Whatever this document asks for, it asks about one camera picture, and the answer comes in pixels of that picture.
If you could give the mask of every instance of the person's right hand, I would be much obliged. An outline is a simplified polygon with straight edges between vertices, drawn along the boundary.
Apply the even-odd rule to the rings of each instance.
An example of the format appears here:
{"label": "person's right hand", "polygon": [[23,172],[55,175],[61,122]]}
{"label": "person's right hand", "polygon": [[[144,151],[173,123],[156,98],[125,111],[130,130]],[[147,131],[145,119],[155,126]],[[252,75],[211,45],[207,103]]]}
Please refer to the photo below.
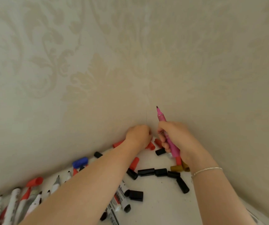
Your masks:
{"label": "person's right hand", "polygon": [[166,152],[170,152],[169,144],[166,142],[166,137],[163,133],[166,131],[170,140],[180,149],[182,160],[189,164],[190,159],[197,150],[203,148],[199,141],[189,132],[188,128],[181,122],[160,121],[158,124],[157,133],[162,142],[162,146]]}

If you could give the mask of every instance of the person's right arm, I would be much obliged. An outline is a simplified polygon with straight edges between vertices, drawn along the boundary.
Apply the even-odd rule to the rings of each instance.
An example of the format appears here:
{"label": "person's right arm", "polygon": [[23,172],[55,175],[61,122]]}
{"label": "person's right arm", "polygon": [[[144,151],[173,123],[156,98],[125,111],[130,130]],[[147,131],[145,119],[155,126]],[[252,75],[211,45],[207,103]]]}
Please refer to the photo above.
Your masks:
{"label": "person's right arm", "polygon": [[[192,174],[219,166],[184,124],[159,122],[159,137],[169,152],[163,130],[180,149],[180,156],[189,165]],[[203,225],[255,224],[221,169],[202,171],[193,178],[193,182]]]}

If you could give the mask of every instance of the forearm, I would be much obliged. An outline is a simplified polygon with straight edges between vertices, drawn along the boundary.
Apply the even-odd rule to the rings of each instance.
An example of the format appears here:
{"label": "forearm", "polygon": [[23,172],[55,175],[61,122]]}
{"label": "forearm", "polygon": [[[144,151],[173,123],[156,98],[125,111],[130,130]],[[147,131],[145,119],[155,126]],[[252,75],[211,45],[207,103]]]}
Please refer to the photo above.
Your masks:
{"label": "forearm", "polygon": [[[196,150],[189,163],[192,174],[205,168],[218,167],[202,147]],[[200,172],[193,182],[204,225],[255,224],[222,170]]]}
{"label": "forearm", "polygon": [[21,225],[96,224],[139,148],[123,142],[60,187]]}

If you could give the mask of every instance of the person's left hand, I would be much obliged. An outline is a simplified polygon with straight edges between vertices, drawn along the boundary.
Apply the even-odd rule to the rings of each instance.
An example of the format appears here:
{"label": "person's left hand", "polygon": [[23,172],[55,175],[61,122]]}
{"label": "person's left hand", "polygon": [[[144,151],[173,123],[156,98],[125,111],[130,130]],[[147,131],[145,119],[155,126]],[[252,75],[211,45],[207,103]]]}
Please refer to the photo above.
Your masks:
{"label": "person's left hand", "polygon": [[148,125],[136,125],[128,129],[126,143],[139,151],[147,147],[152,140],[151,129]]}

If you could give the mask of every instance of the bracelet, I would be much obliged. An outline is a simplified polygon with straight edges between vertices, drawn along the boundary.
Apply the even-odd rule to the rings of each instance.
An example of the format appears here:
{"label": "bracelet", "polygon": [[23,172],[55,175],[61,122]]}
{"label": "bracelet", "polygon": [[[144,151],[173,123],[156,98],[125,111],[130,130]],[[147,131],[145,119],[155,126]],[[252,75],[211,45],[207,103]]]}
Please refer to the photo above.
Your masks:
{"label": "bracelet", "polygon": [[205,169],[203,169],[203,170],[200,170],[200,171],[197,171],[196,173],[194,173],[192,176],[191,176],[191,178],[193,179],[198,173],[200,173],[200,172],[203,172],[203,171],[205,171],[205,170],[212,170],[212,169],[221,169],[221,170],[223,170],[221,167],[210,167],[210,168],[205,168]]}

